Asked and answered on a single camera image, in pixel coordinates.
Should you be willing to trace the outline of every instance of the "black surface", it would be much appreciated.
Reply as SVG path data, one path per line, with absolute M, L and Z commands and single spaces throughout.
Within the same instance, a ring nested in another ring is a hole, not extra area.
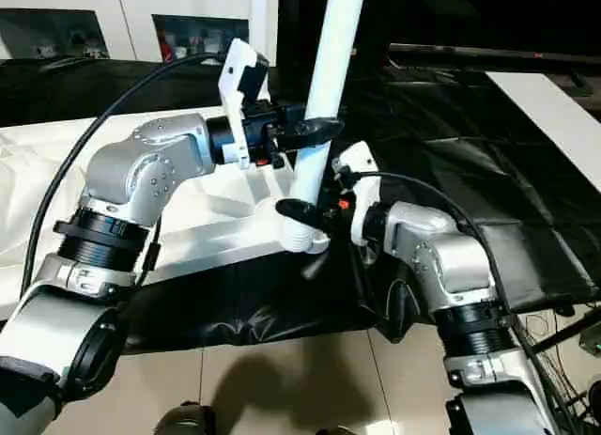
M 39 72 L 39 63 L 5 64 L 0 119 L 92 116 L 153 67 L 99 61 Z M 127 111 L 218 104 L 218 74 L 184 68 Z M 270 81 L 279 101 L 302 101 L 308 84 L 296 70 Z M 367 140 L 380 170 L 424 179 L 465 207 L 491 243 L 515 310 L 597 295 L 601 197 L 485 75 L 355 68 L 344 105 L 346 128 L 334 150 Z M 449 210 L 410 185 L 384 181 L 382 195 Z M 314 260 L 282 253 L 145 287 L 128 310 L 131 350 L 253 344 L 374 324 L 391 340 L 402 337 L 416 313 L 412 295 L 419 297 L 407 267 L 382 258 L 365 273 L 353 249 L 335 244 L 307 281 L 301 273 Z

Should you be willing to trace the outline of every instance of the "black connector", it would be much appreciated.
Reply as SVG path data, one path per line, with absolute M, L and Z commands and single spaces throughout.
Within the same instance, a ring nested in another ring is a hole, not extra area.
M 54 232 L 65 235 L 61 257 L 122 272 L 133 270 L 148 234 L 139 225 L 83 208 L 68 223 L 57 222 Z

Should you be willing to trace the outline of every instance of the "silver robot arm segment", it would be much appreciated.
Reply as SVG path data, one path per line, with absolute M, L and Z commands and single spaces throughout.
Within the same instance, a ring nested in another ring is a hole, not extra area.
M 198 114 L 151 120 L 101 148 L 87 168 L 82 206 L 153 226 L 183 181 L 215 170 L 206 121 Z

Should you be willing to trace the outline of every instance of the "glass cabinet door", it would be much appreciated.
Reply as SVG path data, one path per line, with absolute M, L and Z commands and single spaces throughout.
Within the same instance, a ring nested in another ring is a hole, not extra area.
M 226 53 L 234 38 L 248 41 L 248 21 L 214 17 L 152 15 L 163 61 L 188 54 Z M 213 59 L 206 64 L 219 64 Z
M 13 59 L 109 57 L 93 10 L 0 8 L 0 38 Z

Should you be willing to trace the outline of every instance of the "white cabinet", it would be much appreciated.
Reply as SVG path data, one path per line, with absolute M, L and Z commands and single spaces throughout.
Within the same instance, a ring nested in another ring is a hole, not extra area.
M 234 37 L 248 40 L 250 0 L 121 0 L 136 57 L 226 51 Z M 268 60 L 277 55 L 278 0 L 269 0 Z
M 119 0 L 0 0 L 0 58 L 135 59 Z

